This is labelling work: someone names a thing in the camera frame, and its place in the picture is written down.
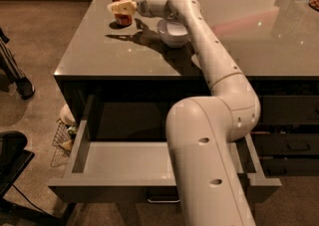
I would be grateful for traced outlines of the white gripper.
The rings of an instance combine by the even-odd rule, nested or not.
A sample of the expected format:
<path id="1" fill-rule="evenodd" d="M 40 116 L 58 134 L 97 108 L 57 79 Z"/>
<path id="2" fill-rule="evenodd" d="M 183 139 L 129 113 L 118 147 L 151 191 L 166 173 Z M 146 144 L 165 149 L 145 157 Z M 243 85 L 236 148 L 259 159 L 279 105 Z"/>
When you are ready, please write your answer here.
<path id="1" fill-rule="evenodd" d="M 108 10 L 113 14 L 134 15 L 138 10 L 144 17 L 157 17 L 156 3 L 154 0 L 121 0 L 108 5 Z"/>

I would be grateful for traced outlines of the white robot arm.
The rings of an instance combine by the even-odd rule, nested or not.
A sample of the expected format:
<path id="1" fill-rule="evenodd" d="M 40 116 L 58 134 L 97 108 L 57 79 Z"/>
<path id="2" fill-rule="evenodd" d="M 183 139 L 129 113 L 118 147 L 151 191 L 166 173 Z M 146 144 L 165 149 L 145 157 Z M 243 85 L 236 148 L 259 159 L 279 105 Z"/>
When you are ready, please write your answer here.
<path id="1" fill-rule="evenodd" d="M 185 27 L 210 90 L 174 104 L 166 141 L 184 226 L 255 226 L 228 145 L 250 133 L 260 102 L 201 15 L 198 0 L 120 0 L 114 14 L 172 17 Z"/>

